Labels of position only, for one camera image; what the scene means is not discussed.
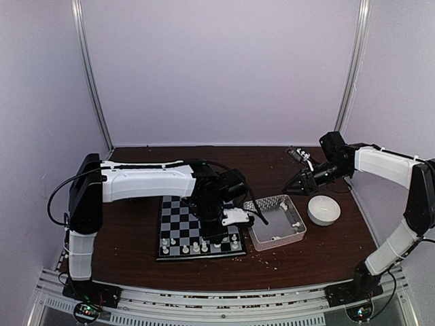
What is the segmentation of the eleventh white chess piece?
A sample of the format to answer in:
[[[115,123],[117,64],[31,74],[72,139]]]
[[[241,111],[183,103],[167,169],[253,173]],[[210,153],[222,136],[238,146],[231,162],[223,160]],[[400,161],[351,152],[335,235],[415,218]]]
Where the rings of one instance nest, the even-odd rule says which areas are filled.
[[[194,243],[193,243],[193,251],[194,251],[195,253],[198,253],[198,252],[200,251],[200,247],[199,247],[199,245],[198,245],[197,242],[194,242]]]

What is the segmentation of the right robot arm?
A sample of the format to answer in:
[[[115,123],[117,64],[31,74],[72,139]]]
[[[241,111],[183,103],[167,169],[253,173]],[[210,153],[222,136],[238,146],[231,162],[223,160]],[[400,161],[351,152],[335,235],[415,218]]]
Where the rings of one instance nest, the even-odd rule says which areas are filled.
[[[362,300],[383,274],[405,260],[434,229],[434,160],[375,144],[348,144],[338,131],[326,133],[319,143],[324,162],[301,147],[287,148],[287,154],[303,168],[284,185],[284,194],[308,196],[339,179],[355,177],[363,199],[372,197],[395,213],[404,209],[403,216],[396,219],[398,226],[355,268],[348,292],[353,299]]]

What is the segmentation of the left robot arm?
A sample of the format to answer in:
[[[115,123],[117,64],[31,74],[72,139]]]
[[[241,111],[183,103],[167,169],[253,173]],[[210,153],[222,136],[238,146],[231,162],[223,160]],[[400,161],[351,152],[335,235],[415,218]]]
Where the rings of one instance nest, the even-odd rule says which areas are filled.
[[[245,177],[237,170],[206,160],[167,163],[101,161],[85,157],[69,190],[68,277],[72,292],[84,302],[98,294],[92,281],[94,240],[103,226],[103,204],[131,198],[175,196],[187,201],[201,223],[201,236],[217,243],[230,225],[251,225],[240,208],[226,208],[247,193]]]

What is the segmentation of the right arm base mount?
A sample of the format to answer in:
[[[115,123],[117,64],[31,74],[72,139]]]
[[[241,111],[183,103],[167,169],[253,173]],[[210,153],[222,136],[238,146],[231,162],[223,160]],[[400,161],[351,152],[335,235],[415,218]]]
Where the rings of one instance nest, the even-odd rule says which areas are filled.
[[[324,291],[329,307],[347,306],[354,322],[368,322],[375,315],[373,297],[383,294],[381,276],[372,275],[364,264],[357,266],[350,281],[328,285]]]

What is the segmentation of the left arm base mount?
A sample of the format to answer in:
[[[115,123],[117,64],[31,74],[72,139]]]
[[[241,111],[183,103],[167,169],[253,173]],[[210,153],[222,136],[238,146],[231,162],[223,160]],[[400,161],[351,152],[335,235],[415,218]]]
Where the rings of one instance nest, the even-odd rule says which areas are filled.
[[[93,280],[75,281],[66,272],[58,275],[58,281],[63,286],[62,295],[76,301],[72,314],[79,324],[89,325],[104,313],[104,308],[118,307],[120,287]]]

